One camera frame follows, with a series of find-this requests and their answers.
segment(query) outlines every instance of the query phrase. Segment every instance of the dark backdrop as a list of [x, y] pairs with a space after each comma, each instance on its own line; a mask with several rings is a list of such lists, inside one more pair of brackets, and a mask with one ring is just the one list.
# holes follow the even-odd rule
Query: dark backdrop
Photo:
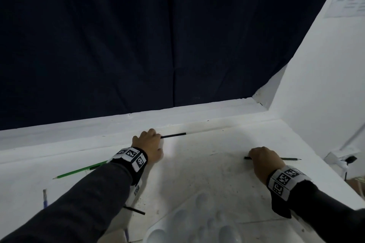
[[0, 129], [247, 98], [325, 0], [0, 0]]

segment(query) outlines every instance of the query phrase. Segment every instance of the white wall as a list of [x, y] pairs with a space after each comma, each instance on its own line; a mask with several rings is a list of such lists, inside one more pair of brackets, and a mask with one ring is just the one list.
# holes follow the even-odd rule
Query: white wall
[[330, 2], [287, 65], [270, 106], [321, 157], [365, 123], [365, 18], [324, 18]]

